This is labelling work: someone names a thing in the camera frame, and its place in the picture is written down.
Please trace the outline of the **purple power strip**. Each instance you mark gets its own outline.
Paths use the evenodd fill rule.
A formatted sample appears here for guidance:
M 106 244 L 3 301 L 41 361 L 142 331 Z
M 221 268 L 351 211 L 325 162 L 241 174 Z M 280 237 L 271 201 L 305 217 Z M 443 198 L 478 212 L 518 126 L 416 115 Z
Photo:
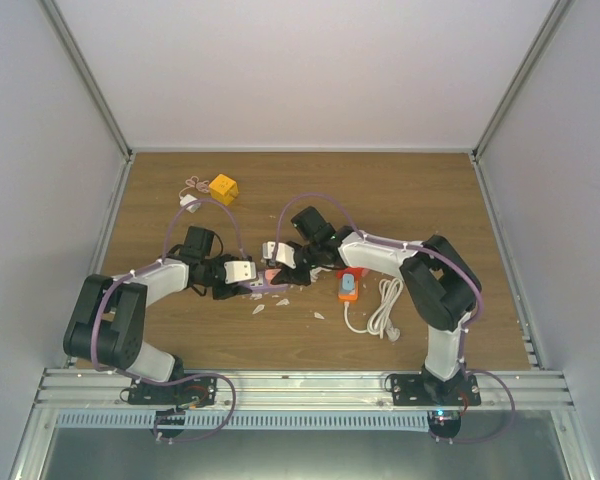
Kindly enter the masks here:
M 274 285 L 266 280 L 264 277 L 253 280 L 241 281 L 237 283 L 238 286 L 245 289 L 248 294 L 277 294 L 284 292 L 288 289 L 288 284 Z

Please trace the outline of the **white USB charger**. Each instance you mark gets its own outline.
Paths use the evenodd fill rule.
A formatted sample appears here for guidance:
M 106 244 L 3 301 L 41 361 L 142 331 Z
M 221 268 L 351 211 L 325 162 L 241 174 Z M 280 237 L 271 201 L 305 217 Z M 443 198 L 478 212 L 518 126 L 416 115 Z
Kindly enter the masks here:
M 199 199 L 193 195 L 187 194 L 180 198 L 180 207 L 190 213 L 195 213 L 201 206 Z

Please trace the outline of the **yellow cube socket adapter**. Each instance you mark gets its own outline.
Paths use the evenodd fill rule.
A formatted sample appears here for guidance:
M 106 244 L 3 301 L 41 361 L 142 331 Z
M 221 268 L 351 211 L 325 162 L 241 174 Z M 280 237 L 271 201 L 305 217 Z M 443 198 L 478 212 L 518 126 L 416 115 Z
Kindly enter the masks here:
M 229 206 L 239 195 L 237 182 L 224 174 L 218 174 L 209 183 L 211 197 L 224 206 Z

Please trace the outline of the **pink plug adapter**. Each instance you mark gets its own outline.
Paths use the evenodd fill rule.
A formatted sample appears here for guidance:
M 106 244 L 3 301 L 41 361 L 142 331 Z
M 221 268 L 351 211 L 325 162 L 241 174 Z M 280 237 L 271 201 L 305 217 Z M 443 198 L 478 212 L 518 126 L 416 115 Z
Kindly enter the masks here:
M 267 269 L 264 271 L 264 279 L 269 284 L 275 284 L 275 278 L 281 273 L 280 269 Z

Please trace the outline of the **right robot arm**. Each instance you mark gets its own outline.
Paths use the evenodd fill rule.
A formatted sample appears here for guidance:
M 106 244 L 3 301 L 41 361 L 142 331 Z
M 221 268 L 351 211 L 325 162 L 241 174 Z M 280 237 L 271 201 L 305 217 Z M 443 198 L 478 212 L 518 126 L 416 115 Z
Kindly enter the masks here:
M 423 242 L 379 237 L 350 223 L 335 229 L 309 206 L 292 218 L 302 244 L 277 239 L 262 245 L 262 257 L 280 269 L 276 283 L 308 285 L 310 271 L 361 268 L 390 276 L 406 287 L 428 326 L 427 355 L 420 374 L 424 396 L 444 405 L 468 380 L 464 355 L 468 326 L 484 309 L 482 286 L 443 236 Z

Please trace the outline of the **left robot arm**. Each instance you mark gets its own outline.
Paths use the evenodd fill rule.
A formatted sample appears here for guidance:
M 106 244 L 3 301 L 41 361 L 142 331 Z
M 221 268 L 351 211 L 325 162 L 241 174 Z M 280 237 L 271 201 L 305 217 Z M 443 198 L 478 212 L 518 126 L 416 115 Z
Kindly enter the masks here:
M 176 373 L 176 356 L 144 340 L 146 310 L 187 289 L 214 300 L 249 294 L 256 264 L 249 256 L 214 255 L 218 239 L 212 230 L 191 227 L 182 243 L 148 266 L 117 276 L 88 276 L 64 334 L 64 352 L 89 360 L 96 370 L 107 367 L 151 384 L 165 404 L 181 400 L 186 380 Z

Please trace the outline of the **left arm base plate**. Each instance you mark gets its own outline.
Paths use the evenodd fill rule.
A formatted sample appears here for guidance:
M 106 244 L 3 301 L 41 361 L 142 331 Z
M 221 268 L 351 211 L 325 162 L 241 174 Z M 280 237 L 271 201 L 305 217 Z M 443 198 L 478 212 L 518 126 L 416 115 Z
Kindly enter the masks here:
M 120 392 L 119 399 L 136 406 L 206 407 L 215 403 L 216 387 L 217 379 L 208 376 L 171 386 L 132 380 Z

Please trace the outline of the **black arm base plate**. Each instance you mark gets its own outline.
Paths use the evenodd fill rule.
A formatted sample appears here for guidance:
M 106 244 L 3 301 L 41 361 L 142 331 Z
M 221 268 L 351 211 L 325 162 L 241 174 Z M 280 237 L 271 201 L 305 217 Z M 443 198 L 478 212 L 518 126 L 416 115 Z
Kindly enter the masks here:
M 427 370 L 420 373 L 391 373 L 384 381 L 394 406 L 480 406 L 481 396 L 474 375 L 458 371 L 442 381 Z

